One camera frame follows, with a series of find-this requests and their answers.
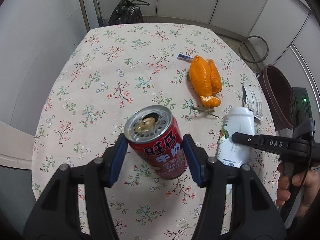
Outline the small blue wrapper scrap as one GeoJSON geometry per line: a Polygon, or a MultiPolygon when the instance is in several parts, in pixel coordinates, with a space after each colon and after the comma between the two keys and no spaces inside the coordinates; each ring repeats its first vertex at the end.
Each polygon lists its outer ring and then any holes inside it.
{"type": "Polygon", "coordinates": [[[189,57],[189,56],[183,55],[183,54],[178,54],[177,59],[185,60],[185,61],[189,61],[189,62],[191,62],[193,60],[192,57],[189,57]]]}

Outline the orange peel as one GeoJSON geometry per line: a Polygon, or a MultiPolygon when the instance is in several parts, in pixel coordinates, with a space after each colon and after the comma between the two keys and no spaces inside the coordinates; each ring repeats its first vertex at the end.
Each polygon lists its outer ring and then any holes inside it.
{"type": "Polygon", "coordinates": [[[222,90],[222,81],[212,59],[205,60],[196,55],[190,64],[189,79],[204,107],[215,108],[221,105],[216,95],[222,90]]]}

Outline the white paper leaflet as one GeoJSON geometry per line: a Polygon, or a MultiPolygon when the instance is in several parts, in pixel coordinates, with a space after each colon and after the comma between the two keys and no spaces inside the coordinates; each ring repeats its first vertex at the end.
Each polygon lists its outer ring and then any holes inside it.
{"type": "Polygon", "coordinates": [[[242,85],[242,101],[244,106],[253,112],[256,119],[263,120],[263,101],[260,96],[260,91],[252,85],[242,85]]]}

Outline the green floor mat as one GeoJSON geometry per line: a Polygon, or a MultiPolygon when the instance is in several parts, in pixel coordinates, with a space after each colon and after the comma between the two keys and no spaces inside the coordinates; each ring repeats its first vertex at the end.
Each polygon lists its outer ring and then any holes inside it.
{"type": "MultiPolygon", "coordinates": [[[[233,51],[235,51],[235,53],[242,59],[242,57],[240,56],[240,53],[239,53],[239,48],[240,48],[240,44],[241,44],[241,42],[239,40],[236,40],[236,39],[233,39],[231,37],[228,37],[228,36],[225,36],[225,35],[221,35],[221,34],[218,34],[218,33],[216,33],[216,34],[217,34],[217,36],[219,38],[221,38],[221,40],[223,40],[223,42],[225,42],[229,47],[231,47],[231,49],[233,51]]],[[[248,49],[248,47],[245,44],[243,44],[242,47],[241,47],[241,53],[246,59],[249,59],[251,61],[254,60],[254,57],[253,57],[252,53],[250,52],[250,50],[248,49]]],[[[254,73],[260,72],[260,68],[256,63],[249,63],[249,62],[246,62],[246,61],[245,61],[245,63],[249,66],[249,68],[254,73]]]]}

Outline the dark brown trash bucket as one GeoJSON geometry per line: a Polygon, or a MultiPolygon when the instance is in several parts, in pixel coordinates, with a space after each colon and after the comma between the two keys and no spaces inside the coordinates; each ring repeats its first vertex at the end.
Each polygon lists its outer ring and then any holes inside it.
{"type": "Polygon", "coordinates": [[[290,118],[292,87],[275,66],[267,65],[258,75],[276,131],[293,129],[290,118]]]}

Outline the blue handled mop pole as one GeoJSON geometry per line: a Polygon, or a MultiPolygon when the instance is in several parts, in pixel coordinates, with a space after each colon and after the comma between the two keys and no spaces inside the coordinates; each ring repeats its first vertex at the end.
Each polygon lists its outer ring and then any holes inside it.
{"type": "Polygon", "coordinates": [[[97,21],[98,21],[99,27],[103,27],[104,22],[103,22],[103,18],[101,16],[99,0],[93,0],[93,4],[94,4],[94,9],[95,9],[95,13],[97,16],[97,21]]]}

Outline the black garbage bag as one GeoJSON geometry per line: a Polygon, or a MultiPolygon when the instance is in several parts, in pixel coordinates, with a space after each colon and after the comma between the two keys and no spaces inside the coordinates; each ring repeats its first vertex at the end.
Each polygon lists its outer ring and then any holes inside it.
{"type": "Polygon", "coordinates": [[[108,25],[144,23],[140,6],[150,5],[143,0],[120,0],[108,20],[108,25]]]}

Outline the white plastic bottle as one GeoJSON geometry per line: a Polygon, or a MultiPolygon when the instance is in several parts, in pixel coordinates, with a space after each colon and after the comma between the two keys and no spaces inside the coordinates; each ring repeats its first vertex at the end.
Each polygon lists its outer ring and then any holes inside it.
{"type": "Polygon", "coordinates": [[[232,108],[223,117],[217,142],[217,159],[226,166],[237,168],[246,163],[251,148],[240,143],[246,135],[255,135],[253,112],[246,107],[232,108]]]}

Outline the teal handled mop pole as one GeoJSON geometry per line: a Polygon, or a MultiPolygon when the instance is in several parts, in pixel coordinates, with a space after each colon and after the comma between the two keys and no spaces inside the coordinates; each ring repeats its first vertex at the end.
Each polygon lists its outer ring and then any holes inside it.
{"type": "Polygon", "coordinates": [[[81,9],[82,18],[84,20],[86,31],[89,32],[90,26],[89,26],[89,21],[88,21],[88,17],[87,17],[87,13],[86,13],[84,0],[79,0],[79,4],[80,4],[80,9],[81,9]]]}

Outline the red milk can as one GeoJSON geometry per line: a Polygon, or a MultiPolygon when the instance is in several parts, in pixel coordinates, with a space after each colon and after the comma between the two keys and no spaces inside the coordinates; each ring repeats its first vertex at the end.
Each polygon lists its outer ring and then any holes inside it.
{"type": "Polygon", "coordinates": [[[144,107],[127,120],[123,132],[130,147],[159,177],[171,180],[186,171],[182,136],[168,107],[144,107]]]}

